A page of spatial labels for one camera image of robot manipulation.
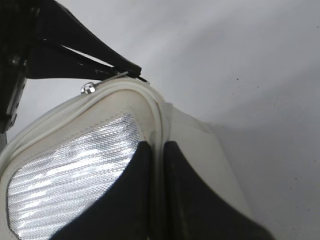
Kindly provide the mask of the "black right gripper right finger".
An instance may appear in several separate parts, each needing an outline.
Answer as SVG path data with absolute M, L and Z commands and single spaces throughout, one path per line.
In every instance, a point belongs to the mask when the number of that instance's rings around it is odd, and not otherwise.
M 163 151 L 170 240 L 271 240 L 262 226 L 219 197 L 191 167 L 175 141 Z

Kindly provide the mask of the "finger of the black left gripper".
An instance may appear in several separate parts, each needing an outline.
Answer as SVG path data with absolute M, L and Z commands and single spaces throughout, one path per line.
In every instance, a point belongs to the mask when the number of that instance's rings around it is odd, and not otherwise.
M 55 0 L 45 0 L 40 11 L 38 37 L 47 47 L 64 47 L 109 67 L 141 75 L 142 68 L 127 60 L 87 29 L 67 8 Z

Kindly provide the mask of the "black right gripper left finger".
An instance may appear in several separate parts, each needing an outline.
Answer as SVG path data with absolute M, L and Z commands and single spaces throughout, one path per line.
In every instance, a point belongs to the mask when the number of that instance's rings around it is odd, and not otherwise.
M 146 240 L 152 150 L 142 141 L 115 183 L 53 240 Z

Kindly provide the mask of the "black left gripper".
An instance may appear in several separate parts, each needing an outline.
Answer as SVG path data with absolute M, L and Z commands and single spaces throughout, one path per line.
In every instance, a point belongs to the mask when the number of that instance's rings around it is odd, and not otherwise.
M 65 47 L 37 46 L 36 27 L 45 0 L 0 2 L 0 131 L 15 123 L 28 79 L 88 79 L 104 81 L 124 73 L 147 82 L 124 68 L 98 63 Z

